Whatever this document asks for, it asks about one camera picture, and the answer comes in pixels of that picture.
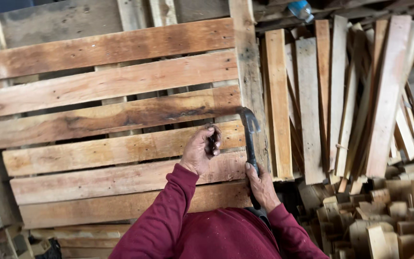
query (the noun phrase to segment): maroon sleeve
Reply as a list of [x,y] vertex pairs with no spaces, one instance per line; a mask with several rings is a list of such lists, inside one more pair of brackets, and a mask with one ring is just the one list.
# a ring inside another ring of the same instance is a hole
[[176,164],[166,179],[164,190],[124,234],[109,259],[173,256],[199,176]]
[[268,213],[268,220],[281,249],[289,258],[328,259],[328,256],[311,241],[303,227],[298,225],[293,215],[287,212],[284,204]]

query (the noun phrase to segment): plastic bottle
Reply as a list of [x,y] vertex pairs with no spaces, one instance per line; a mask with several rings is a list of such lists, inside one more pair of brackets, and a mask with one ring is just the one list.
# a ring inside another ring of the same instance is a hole
[[309,23],[314,19],[314,15],[311,14],[311,5],[308,1],[296,1],[288,4],[289,10],[298,18]]

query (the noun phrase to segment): person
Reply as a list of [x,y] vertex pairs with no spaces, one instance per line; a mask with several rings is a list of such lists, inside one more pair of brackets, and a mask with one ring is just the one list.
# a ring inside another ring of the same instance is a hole
[[[213,147],[208,141],[211,137]],[[281,258],[280,252],[287,258],[328,259],[279,201],[270,174],[261,166],[258,176],[246,163],[246,175],[272,231],[244,208],[188,213],[196,181],[208,171],[209,160],[220,154],[220,144],[221,131],[216,126],[207,126],[192,136],[180,163],[167,174],[164,190],[123,235],[109,259],[274,259]]]

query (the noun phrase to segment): person's right hand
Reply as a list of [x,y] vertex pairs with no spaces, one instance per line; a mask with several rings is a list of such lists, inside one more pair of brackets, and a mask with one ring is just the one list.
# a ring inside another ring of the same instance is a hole
[[253,195],[266,213],[270,213],[281,204],[281,201],[274,190],[271,174],[266,172],[260,164],[258,164],[258,170],[260,171],[259,176],[253,165],[245,163],[245,173],[250,180],[250,187]]

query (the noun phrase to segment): wooden pallet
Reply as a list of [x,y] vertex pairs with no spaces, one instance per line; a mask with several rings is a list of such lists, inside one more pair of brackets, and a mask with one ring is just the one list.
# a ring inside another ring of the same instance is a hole
[[[14,48],[0,24],[0,149],[25,228],[138,218],[203,119],[232,152],[212,159],[198,184],[243,179],[244,129],[231,115],[242,105],[265,120],[249,5],[230,1],[232,18],[137,30],[122,19],[123,32]],[[118,6],[121,16],[135,11]],[[58,77],[78,69],[88,72]],[[188,87],[196,91],[170,91]],[[255,150],[269,168],[265,130]],[[234,181],[198,187],[190,211],[249,204]]]

